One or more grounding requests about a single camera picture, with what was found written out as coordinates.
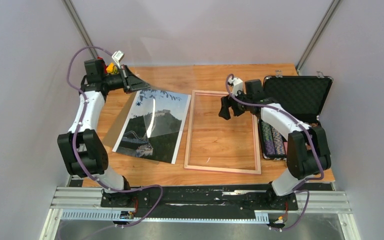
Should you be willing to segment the clear acrylic sheet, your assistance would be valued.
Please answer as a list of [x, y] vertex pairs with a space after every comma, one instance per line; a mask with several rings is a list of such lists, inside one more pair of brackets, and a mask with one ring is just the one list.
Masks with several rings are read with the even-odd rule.
[[137, 92], [129, 119], [136, 121], [139, 134], [148, 139], [178, 133], [183, 128], [191, 99], [191, 94], [152, 86]]

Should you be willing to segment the Great Wall photo print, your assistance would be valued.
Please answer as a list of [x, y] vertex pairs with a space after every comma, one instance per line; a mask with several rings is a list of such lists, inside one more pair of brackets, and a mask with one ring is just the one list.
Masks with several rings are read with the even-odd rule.
[[175, 164], [191, 98], [152, 88], [138, 91], [112, 151]]

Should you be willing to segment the grey backing board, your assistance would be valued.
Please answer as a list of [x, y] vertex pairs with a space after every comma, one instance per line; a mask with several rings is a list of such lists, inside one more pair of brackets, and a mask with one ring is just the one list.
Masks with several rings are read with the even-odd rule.
[[115, 121], [113, 122], [112, 126], [109, 128], [105, 137], [102, 140], [104, 146], [110, 148], [113, 148], [115, 146], [118, 137], [122, 131], [122, 128], [126, 122], [131, 106], [135, 100], [135, 97], [136, 94], [132, 93], [130, 95], [130, 97], [122, 107], [121, 111], [119, 112], [118, 116], [115, 118]]

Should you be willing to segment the wooden picture frame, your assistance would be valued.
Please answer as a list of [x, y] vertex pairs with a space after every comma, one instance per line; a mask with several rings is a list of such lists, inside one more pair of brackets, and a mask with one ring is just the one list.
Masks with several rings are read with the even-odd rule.
[[218, 116], [223, 91], [193, 90], [183, 167], [187, 170], [260, 175], [257, 118]]

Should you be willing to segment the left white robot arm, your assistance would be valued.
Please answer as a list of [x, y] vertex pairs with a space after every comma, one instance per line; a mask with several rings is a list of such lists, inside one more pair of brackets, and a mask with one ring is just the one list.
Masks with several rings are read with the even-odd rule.
[[102, 58], [86, 60], [84, 67], [76, 117], [67, 133], [57, 137], [57, 145], [71, 176], [96, 181], [107, 200], [114, 196], [115, 202], [126, 207], [133, 201], [133, 190], [127, 179], [110, 167], [108, 153], [96, 128], [109, 92], [122, 89], [130, 94], [149, 89], [150, 84], [126, 65], [106, 65]]

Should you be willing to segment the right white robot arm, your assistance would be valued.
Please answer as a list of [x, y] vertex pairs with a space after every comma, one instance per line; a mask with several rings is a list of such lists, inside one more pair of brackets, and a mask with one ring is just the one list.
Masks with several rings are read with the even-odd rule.
[[278, 209], [286, 197], [296, 193], [307, 180], [322, 180], [331, 167], [327, 135], [321, 126], [311, 126], [289, 113], [273, 95], [264, 91], [260, 79], [242, 81], [229, 74], [225, 80], [228, 92], [221, 100], [219, 117], [229, 120], [250, 112], [274, 127], [287, 140], [287, 169], [266, 191], [266, 204]]

